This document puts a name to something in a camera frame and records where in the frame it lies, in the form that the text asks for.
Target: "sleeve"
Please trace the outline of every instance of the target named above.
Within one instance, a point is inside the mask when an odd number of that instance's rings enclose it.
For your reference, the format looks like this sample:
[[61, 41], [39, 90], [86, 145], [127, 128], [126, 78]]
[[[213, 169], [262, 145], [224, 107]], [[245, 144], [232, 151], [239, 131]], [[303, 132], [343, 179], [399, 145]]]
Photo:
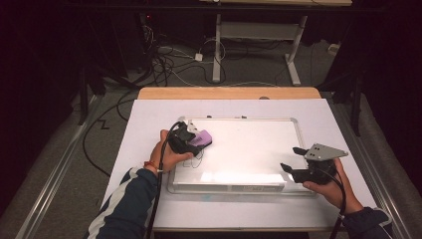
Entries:
[[142, 238], [147, 210], [157, 193], [157, 178], [132, 168], [91, 223], [85, 238]]
[[380, 208], [363, 210], [343, 216], [342, 224], [350, 239], [392, 238], [391, 216]]

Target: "dark background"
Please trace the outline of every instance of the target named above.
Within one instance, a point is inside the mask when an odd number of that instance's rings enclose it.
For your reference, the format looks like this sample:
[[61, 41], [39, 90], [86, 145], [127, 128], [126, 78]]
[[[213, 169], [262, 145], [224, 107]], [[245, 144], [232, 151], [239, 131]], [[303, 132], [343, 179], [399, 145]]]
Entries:
[[[386, 3], [359, 2], [373, 7]], [[421, 192], [417, 173], [418, 142], [422, 141], [422, 36], [415, 4], [418, 1], [392, 1], [386, 14], [360, 16], [351, 25], [345, 17], [337, 17], [337, 21], [327, 16], [311, 17], [304, 43], [343, 40], [326, 81], [335, 82], [350, 66], [363, 66], [363, 92], [374, 116]], [[158, 31], [192, 45], [203, 42], [214, 30], [209, 15], [152, 16]], [[87, 17], [64, 9], [53, 0], [0, 3], [0, 214], [51, 134], [73, 110], [71, 101], [79, 90], [81, 66], [95, 62], [124, 77], [127, 69], [142, 65], [144, 59], [135, 57], [143, 48], [134, 17], [132, 13], [96, 13]], [[187, 25], [189, 31], [183, 32]], [[330, 90], [336, 91], [341, 84], [330, 85]]]

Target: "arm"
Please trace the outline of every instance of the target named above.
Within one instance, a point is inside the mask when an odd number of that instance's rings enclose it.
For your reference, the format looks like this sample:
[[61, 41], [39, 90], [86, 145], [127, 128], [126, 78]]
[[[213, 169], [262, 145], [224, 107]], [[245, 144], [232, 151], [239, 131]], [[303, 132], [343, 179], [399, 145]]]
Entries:
[[[334, 163], [337, 169], [336, 178], [342, 182], [346, 194], [346, 206], [341, 218], [349, 237], [352, 239], [391, 238], [392, 220], [390, 215], [379, 208], [363, 207], [353, 193], [340, 159], [336, 158]], [[327, 185], [306, 181], [304, 187], [323, 195], [329, 203], [340, 208], [341, 190], [333, 181]]]
[[[150, 164], [146, 164], [142, 169], [132, 168], [124, 176], [121, 185], [91, 223], [85, 238], [139, 239], [143, 237], [147, 210], [157, 193], [157, 168], [167, 134], [167, 130], [161, 131], [160, 142], [151, 153]], [[175, 153], [167, 146], [163, 155], [163, 171], [169, 171], [177, 162], [192, 156], [190, 152]]]

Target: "white table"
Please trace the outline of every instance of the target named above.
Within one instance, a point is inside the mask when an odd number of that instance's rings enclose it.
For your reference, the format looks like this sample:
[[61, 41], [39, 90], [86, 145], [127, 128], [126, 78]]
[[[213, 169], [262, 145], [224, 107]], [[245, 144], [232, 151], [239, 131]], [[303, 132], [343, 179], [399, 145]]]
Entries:
[[[202, 0], [206, 2], [243, 3], [243, 4], [268, 4], [268, 5], [299, 5], [299, 6], [350, 6], [351, 0]], [[268, 39], [268, 40], [293, 40], [292, 50], [285, 54], [286, 64], [294, 86], [301, 85], [298, 71], [295, 66], [295, 56], [301, 42], [308, 16], [302, 16], [299, 24], [274, 24], [274, 23], [245, 23], [225, 22], [221, 20], [221, 14], [217, 14], [215, 35], [215, 57], [213, 65], [213, 82], [220, 82], [221, 75], [221, 39]]]
[[[177, 91], [183, 95], [183, 88]], [[171, 127], [180, 116], [210, 115], [293, 117], [299, 121], [306, 147], [319, 142], [350, 151], [323, 99], [138, 100], [132, 108], [105, 200], [129, 168], [141, 166], [149, 159], [162, 128]], [[342, 162], [357, 198], [365, 206], [376, 206], [353, 156], [343, 157]], [[326, 231], [333, 226], [338, 213], [321, 196], [171, 194], [166, 183], [164, 175], [154, 231]]]

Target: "hand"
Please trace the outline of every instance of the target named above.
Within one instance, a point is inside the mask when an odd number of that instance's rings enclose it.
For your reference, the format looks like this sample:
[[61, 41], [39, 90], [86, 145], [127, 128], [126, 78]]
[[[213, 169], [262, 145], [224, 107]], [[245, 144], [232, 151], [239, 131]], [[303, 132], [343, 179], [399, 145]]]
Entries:
[[[158, 168], [159, 166], [159, 160], [161, 158], [161, 148], [165, 142], [165, 139], [167, 138], [167, 135], [168, 135], [168, 130], [163, 129], [160, 132], [160, 141], [152, 150], [149, 161], [152, 162], [156, 168]], [[167, 146], [165, 147], [163, 158], [162, 158], [162, 163], [163, 163], [162, 169], [164, 172], [168, 172], [176, 165], [177, 162], [184, 161], [192, 157], [193, 157], [192, 152], [185, 152], [183, 154], [179, 154], [171, 150], [170, 145], [167, 144]], [[155, 175], [158, 174], [156, 168], [154, 168], [151, 165], [148, 165], [145, 168], [151, 170]]]
[[[352, 212], [362, 210], [363, 206], [362, 204], [360, 204], [360, 202], [357, 200], [356, 196], [353, 193], [350, 181], [348, 180], [348, 177], [344, 172], [340, 159], [336, 158], [334, 160], [334, 163], [337, 169], [337, 175], [335, 176], [335, 178], [337, 178], [338, 181], [342, 182], [346, 195], [346, 206], [344, 214], [350, 214]], [[331, 181], [326, 185], [319, 185], [311, 181], [306, 181], [303, 183], [303, 186], [309, 190], [321, 194], [329, 203], [336, 206], [337, 208], [341, 207], [341, 189], [334, 181]]]

